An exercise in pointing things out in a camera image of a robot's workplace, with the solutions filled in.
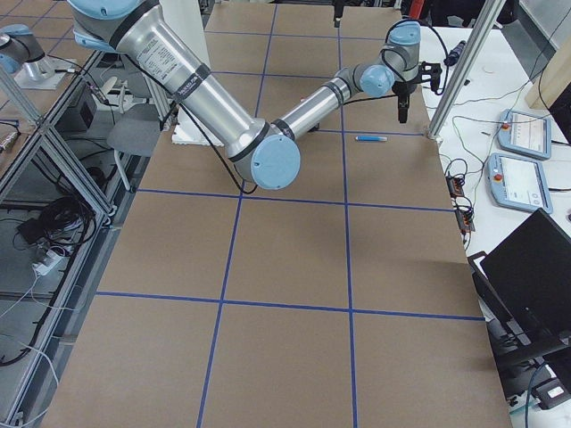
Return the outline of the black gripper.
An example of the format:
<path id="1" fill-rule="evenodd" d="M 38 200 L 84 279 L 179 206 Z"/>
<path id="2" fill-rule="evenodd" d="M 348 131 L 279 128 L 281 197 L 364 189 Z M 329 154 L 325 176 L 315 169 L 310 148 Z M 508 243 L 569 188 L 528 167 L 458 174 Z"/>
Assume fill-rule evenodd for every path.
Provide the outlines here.
<path id="1" fill-rule="evenodd" d="M 339 27 L 343 18 L 343 0 L 334 0 L 334 18 L 333 23 L 335 27 Z"/>
<path id="2" fill-rule="evenodd" d="M 407 123 L 410 107 L 410 95 L 415 92 L 415 84 L 410 82 L 395 82 L 394 93 L 397 95 L 399 123 Z"/>

